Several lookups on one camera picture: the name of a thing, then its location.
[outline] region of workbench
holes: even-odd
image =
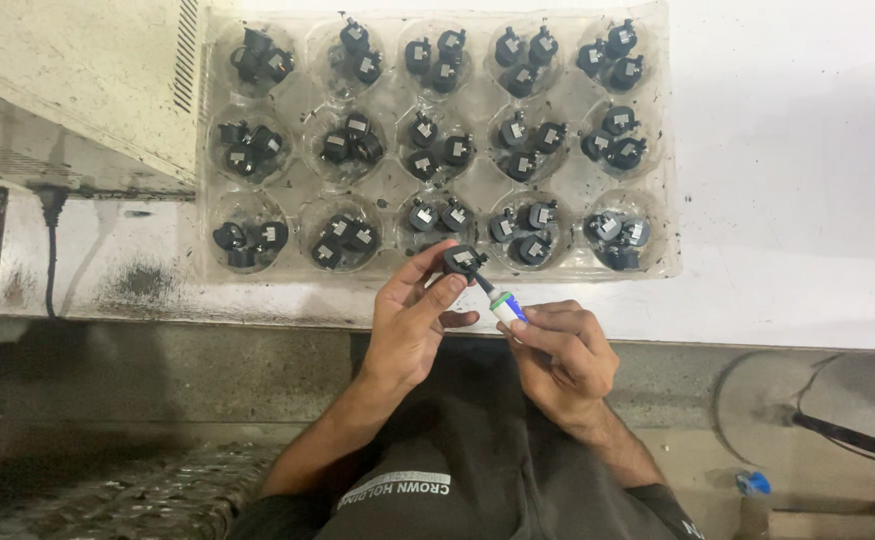
[[[574,298],[611,339],[875,349],[875,2],[675,0],[670,10],[682,273],[509,289],[525,305]],[[11,190],[3,225],[0,315],[43,316],[48,240],[36,196]],[[193,202],[69,199],[55,310],[371,326],[380,283],[202,284],[197,225]],[[481,313],[468,332],[496,334],[487,305],[476,289],[460,299]]]

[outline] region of air vent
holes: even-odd
[[[195,51],[198,48],[198,0],[179,0],[177,61],[174,64],[174,104],[191,114],[194,100]]]
[[[0,178],[10,176],[24,176],[30,178],[42,176],[82,176],[81,173],[71,170],[67,165],[42,161],[17,153],[13,150],[0,147]]]

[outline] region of hand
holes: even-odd
[[[606,418],[604,397],[612,391],[617,354],[594,313],[575,300],[529,305],[523,312],[529,325],[497,325],[517,360],[521,387],[553,423],[588,438]]]
[[[477,311],[446,311],[468,286],[461,274],[428,280],[444,267],[444,250],[458,245],[444,240],[408,260],[374,299],[371,343],[360,374],[384,387],[410,391],[431,372],[444,329],[471,326]]]

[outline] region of blue label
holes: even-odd
[[[521,310],[521,304],[517,302],[514,294],[508,293],[507,299],[503,301],[510,308],[515,315],[517,315],[518,319],[521,319],[524,322],[528,322],[528,319],[524,316],[524,311]]]

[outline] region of glue tube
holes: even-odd
[[[484,278],[477,271],[471,272],[474,279],[484,292],[487,293],[487,299],[491,300],[490,310],[494,316],[498,318],[505,326],[511,327],[511,322],[521,320],[528,322],[524,316],[524,311],[521,311],[521,305],[517,302],[515,295],[510,291],[501,290],[491,284],[490,281]]]

